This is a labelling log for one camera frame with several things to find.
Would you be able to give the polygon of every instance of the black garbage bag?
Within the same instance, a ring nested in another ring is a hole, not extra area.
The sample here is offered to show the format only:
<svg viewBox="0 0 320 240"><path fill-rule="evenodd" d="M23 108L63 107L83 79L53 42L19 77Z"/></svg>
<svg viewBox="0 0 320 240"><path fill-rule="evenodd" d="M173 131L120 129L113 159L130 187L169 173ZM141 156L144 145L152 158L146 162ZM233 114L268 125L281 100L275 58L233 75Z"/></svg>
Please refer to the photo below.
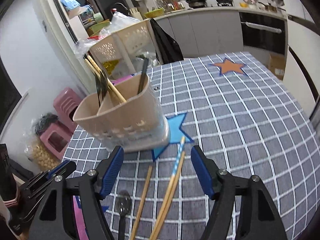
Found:
<svg viewBox="0 0 320 240"><path fill-rule="evenodd" d="M171 36L167 34L154 19L150 19L150 23L153 32L155 33L163 63L168 64L183 60L183 55L179 44L173 38L171 38Z"/></svg>

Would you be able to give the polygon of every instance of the metal bolt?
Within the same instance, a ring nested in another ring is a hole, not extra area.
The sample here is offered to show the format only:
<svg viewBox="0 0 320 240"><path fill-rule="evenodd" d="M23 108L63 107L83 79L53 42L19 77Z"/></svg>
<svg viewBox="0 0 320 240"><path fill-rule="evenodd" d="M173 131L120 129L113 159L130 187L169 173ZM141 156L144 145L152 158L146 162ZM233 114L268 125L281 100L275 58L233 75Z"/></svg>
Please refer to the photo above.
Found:
<svg viewBox="0 0 320 240"><path fill-rule="evenodd" d="M220 175L226 175L228 172L227 172L227 170L225 170L225 169L220 169L219 170L219 174Z"/></svg>
<svg viewBox="0 0 320 240"><path fill-rule="evenodd" d="M253 175L252 180L255 182L258 182L260 180L260 178L257 175Z"/></svg>
<svg viewBox="0 0 320 240"><path fill-rule="evenodd" d="M97 171L94 170L94 169L88 170L88 172L87 172L87 174L88 174L89 176L94 176L96 173L97 173Z"/></svg>
<svg viewBox="0 0 320 240"><path fill-rule="evenodd" d="M56 176L56 177L54 178L54 180L55 180L56 182L59 182L59 181L62 180L62 176L61 176L61 175L58 175L58 176Z"/></svg>

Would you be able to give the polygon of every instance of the tablecloth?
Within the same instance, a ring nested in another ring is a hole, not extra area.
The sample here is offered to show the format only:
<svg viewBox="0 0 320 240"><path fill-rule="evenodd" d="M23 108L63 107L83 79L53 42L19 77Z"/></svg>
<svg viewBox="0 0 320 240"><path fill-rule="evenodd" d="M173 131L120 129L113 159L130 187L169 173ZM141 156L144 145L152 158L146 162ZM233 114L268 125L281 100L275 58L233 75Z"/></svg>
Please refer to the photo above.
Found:
<svg viewBox="0 0 320 240"><path fill-rule="evenodd" d="M211 64L225 58L246 64L246 75L220 75L219 68ZM193 145L199 145L218 167L235 176L260 176L279 210L288 239L295 238L319 204L320 153L308 117L282 82L247 52L162 65L149 69L148 75L165 116L188 112L182 128L195 141L185 145L182 175L158 239L199 239L209 219L213 201L204 195L193 169ZM177 145L170 145L154 164L137 239L150 236L176 154ZM73 176L80 176L107 157L100 141L78 127L64 159L76 162ZM115 192L126 189L132 196L127 239L151 163L150 151L125 154L113 193L102 201L109 206L105 217L115 239L119 223ZM239 209L237 197L227 239L235 237Z"/></svg>

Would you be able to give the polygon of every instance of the blue gripper pad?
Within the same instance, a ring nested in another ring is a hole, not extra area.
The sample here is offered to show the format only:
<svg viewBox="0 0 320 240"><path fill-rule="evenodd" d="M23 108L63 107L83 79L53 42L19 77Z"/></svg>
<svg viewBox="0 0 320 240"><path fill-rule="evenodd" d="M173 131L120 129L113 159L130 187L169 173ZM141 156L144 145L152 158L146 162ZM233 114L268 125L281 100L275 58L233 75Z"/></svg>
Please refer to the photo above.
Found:
<svg viewBox="0 0 320 240"><path fill-rule="evenodd" d="M203 154L202 151L199 153L198 150L201 151L199 146L193 146L191 149L191 162L196 171L204 194L208 195L210 199L213 199L214 191L212 188L212 177L210 176L209 171L207 170L200 156L200 154Z"/></svg>
<svg viewBox="0 0 320 240"><path fill-rule="evenodd" d="M118 151L116 152L115 156L113 157L106 173L102 178L102 185L99 195L102 198L110 195L113 185L116 182L116 178L118 173L121 169L122 163L124 158L124 151L122 147L119 147Z"/></svg>
<svg viewBox="0 0 320 240"><path fill-rule="evenodd" d="M70 161L64 160L57 167L53 168L50 172L48 172L47 179L51 179L54 174L57 173L58 170L62 169L65 165L67 165Z"/></svg>

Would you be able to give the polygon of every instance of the stool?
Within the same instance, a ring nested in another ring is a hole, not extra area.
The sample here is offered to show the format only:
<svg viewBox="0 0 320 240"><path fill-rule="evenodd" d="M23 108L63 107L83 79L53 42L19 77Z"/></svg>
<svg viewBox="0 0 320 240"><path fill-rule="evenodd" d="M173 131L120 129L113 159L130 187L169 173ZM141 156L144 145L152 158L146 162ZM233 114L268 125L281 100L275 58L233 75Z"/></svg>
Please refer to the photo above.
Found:
<svg viewBox="0 0 320 240"><path fill-rule="evenodd" d="M40 136L40 140L44 143L49 151L51 151L59 160L62 160L71 140L72 133L63 125L52 123L48 129Z"/></svg>
<svg viewBox="0 0 320 240"><path fill-rule="evenodd" d="M66 87L53 101L59 119L73 133L77 123L73 122L73 114L81 103L81 98L69 87Z"/></svg>

